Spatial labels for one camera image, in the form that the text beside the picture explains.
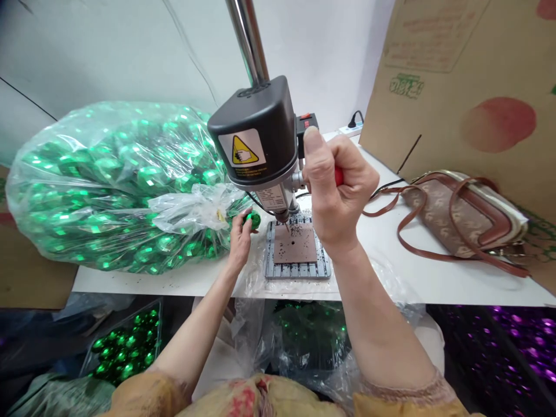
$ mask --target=large bag of green ornaments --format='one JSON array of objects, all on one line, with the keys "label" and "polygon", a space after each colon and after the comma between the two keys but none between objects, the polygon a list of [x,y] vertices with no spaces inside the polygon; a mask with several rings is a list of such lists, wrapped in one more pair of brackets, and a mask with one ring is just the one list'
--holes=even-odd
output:
[{"label": "large bag of green ornaments", "polygon": [[250,199],[229,183],[208,118],[162,103],[70,112],[16,155],[17,226],[45,257],[101,270],[157,275],[219,257]]}]

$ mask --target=power strip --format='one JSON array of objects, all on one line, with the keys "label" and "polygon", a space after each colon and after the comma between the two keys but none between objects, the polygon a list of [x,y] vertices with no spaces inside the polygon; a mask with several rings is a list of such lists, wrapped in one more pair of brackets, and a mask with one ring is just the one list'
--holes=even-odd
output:
[{"label": "power strip", "polygon": [[357,122],[355,127],[344,126],[344,127],[340,127],[338,131],[341,134],[346,135],[347,137],[351,137],[360,134],[362,129],[363,129],[363,122]]}]

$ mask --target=drill press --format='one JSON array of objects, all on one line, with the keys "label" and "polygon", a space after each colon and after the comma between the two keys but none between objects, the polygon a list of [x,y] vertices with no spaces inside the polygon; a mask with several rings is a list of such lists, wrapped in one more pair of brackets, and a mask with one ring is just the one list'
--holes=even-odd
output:
[{"label": "drill press", "polygon": [[[257,204],[279,223],[312,222],[299,209],[295,192],[304,189],[303,134],[317,126],[314,114],[296,116],[285,76],[269,79],[252,0],[226,0],[251,87],[238,90],[208,121],[208,132],[232,183],[255,193]],[[276,264],[277,223],[267,228],[267,278],[330,277],[330,261],[316,234],[317,262]]]}]

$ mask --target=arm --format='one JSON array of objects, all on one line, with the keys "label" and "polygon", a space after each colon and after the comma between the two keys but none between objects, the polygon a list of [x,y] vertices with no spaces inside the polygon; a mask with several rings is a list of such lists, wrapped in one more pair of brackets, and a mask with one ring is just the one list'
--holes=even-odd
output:
[{"label": "arm", "polygon": [[[347,331],[363,377],[376,385],[417,388],[436,369],[378,280],[356,235],[359,216],[379,181],[378,173],[345,136],[326,144],[317,129],[304,137],[305,181],[313,195],[313,223],[332,259]],[[336,187],[334,166],[343,170]]]},{"label": "arm", "polygon": [[213,346],[224,310],[230,300],[237,276],[247,262],[251,244],[251,219],[243,225],[245,210],[232,222],[230,257],[207,295],[181,325],[174,337],[152,364],[185,387],[187,398],[195,390],[199,376]]}]

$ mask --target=forearm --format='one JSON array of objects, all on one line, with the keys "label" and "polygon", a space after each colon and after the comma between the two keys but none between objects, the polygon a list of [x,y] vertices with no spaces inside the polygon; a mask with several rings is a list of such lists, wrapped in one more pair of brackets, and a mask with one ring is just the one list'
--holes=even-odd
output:
[{"label": "forearm", "polygon": [[421,387],[436,373],[427,353],[392,302],[360,243],[333,259],[347,330],[366,380]]},{"label": "forearm", "polygon": [[207,295],[181,325],[152,368],[186,386],[190,396],[209,356],[238,272],[226,265]]}]

